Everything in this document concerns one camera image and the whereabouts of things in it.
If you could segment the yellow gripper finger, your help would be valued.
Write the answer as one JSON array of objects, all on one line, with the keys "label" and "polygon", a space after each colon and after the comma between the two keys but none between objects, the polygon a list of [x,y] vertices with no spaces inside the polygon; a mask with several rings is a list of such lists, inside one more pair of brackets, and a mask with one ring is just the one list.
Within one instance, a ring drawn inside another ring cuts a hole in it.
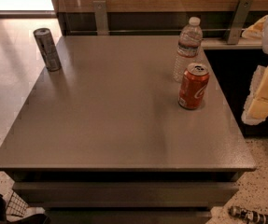
[{"label": "yellow gripper finger", "polygon": [[262,32],[264,28],[267,15],[257,20],[254,24],[246,28],[242,33],[242,37],[245,39],[262,39]]},{"label": "yellow gripper finger", "polygon": [[257,67],[249,91],[241,119],[247,125],[258,125],[268,118],[268,66]]}]

